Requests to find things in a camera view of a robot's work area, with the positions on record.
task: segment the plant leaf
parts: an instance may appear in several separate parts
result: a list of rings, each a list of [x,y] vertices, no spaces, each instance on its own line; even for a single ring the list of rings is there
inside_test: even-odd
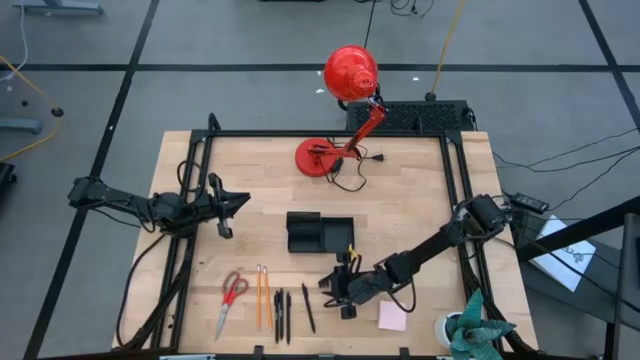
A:
[[[502,330],[500,332],[500,336],[505,336],[515,329],[516,325],[502,320],[482,320],[480,322],[480,327],[500,329]]]
[[[447,318],[447,321],[444,323],[444,329],[449,339],[453,338],[453,333],[456,332],[457,328],[458,328],[458,319]]]
[[[497,339],[500,337],[500,333],[502,330],[500,329],[490,329],[485,327],[475,328],[467,330],[464,333],[464,338],[467,339],[468,342],[474,344],[482,344],[493,339]]]
[[[469,352],[477,360],[502,360],[500,353],[498,353],[489,343],[475,346]]]
[[[453,357],[453,360],[469,360],[468,351],[458,351],[456,349],[451,349],[451,356]]]
[[[469,343],[465,338],[464,338],[464,329],[460,328],[458,330],[456,330],[456,332],[453,334],[453,341],[451,341],[451,350],[458,350],[458,351],[469,351],[471,350],[471,343]]]
[[[478,289],[471,295],[467,307],[458,318],[458,327],[475,329],[480,326],[480,322],[482,321],[482,303],[482,292]]]

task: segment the white paper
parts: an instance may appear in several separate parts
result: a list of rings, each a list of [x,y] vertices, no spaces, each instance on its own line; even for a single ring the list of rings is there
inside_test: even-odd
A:
[[[551,215],[549,220],[546,222],[542,231],[538,235],[537,239],[540,239],[549,234],[553,234],[556,231],[562,230],[567,225],[565,225],[562,221],[558,220],[555,215]],[[571,265],[572,268],[577,270],[579,273],[584,274],[589,262],[591,262],[592,255],[576,255],[576,254],[593,254],[596,251],[596,248],[591,245],[587,241],[581,241],[579,243],[573,244],[569,247],[563,249],[558,249],[553,252],[554,255],[562,259],[567,264]],[[578,283],[580,282],[581,277],[573,271],[569,270],[566,266],[564,266],[560,261],[556,260],[553,256],[546,254],[538,256],[537,258],[530,260],[532,264],[537,266],[540,270],[542,270],[547,275],[551,276],[554,280],[562,284],[564,287],[569,289],[571,292],[576,291],[578,287]]]

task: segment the red scissors handle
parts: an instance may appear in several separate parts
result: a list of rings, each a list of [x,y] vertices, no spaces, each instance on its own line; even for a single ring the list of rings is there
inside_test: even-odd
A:
[[[238,295],[244,294],[249,289],[249,282],[240,277],[240,273],[232,271],[222,284],[222,292],[224,293],[223,304],[231,306]]]

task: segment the orange pencil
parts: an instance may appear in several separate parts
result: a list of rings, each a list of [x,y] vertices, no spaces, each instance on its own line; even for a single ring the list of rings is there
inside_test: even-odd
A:
[[[273,332],[273,317],[271,316],[271,296],[269,295],[269,276],[267,275],[267,267],[263,266],[264,271],[264,286],[266,288],[265,295],[267,296],[267,314],[269,315],[269,329]]]
[[[256,312],[258,313],[256,323],[258,325],[258,330],[260,330],[260,323],[262,320],[262,314],[260,314],[260,310],[262,308],[262,304],[260,303],[262,301],[262,297],[260,296],[260,289],[262,288],[260,285],[260,279],[262,279],[262,268],[260,267],[260,264],[258,264],[258,301],[256,301]]]

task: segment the wooden tabletop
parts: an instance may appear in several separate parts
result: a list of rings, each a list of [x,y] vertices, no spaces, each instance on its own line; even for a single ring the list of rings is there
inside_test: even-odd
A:
[[[179,192],[176,167],[186,158],[189,136],[189,132],[165,133],[151,192]],[[474,194],[499,194],[487,134],[463,133],[463,139]],[[416,310],[408,315],[406,331],[395,332],[378,328],[380,301],[389,300],[386,294],[358,306],[358,317],[352,320],[341,320],[338,309],[323,308],[322,304],[329,298],[320,293],[318,280],[337,265],[335,255],[289,254],[285,227],[286,212],[292,210],[353,217],[355,246],[363,256],[363,270],[370,269],[372,264],[393,252],[412,249],[437,232],[451,216],[438,140],[366,138],[362,144],[368,148],[369,156],[383,153],[385,160],[364,162],[362,173],[368,183],[355,193],[328,184],[325,178],[302,175],[293,156],[302,140],[214,139],[209,171],[222,178],[228,191],[250,192],[251,200],[231,223],[233,239],[220,238],[215,222],[199,227],[180,351],[251,353],[255,345],[263,345],[265,353],[272,354],[390,355],[398,354],[400,347],[409,347],[412,355],[447,354],[447,349],[436,341],[433,327],[438,316],[460,311],[465,305],[455,249],[429,260],[415,275]],[[458,194],[462,194],[455,150],[450,149]],[[356,166],[355,160],[345,160],[338,181],[348,187],[359,184]],[[508,231],[499,237],[511,241]],[[156,238],[157,234],[141,232],[136,257]],[[164,240],[151,251],[133,276],[121,325],[125,341],[158,301],[168,244],[169,240]],[[487,243],[485,249],[496,305],[517,325],[525,342],[537,347],[514,250],[497,241]],[[267,326],[264,302],[262,329],[256,329],[258,264],[268,268],[271,296],[279,288],[291,292],[290,345],[286,341],[275,344]],[[232,270],[239,271],[249,281],[250,288],[231,306],[222,334],[214,341],[222,304],[222,282]],[[303,282],[309,288],[316,334],[309,326],[300,288]],[[410,287],[400,291],[398,298],[410,306]],[[168,344],[173,311],[172,308],[167,313],[164,344]]]

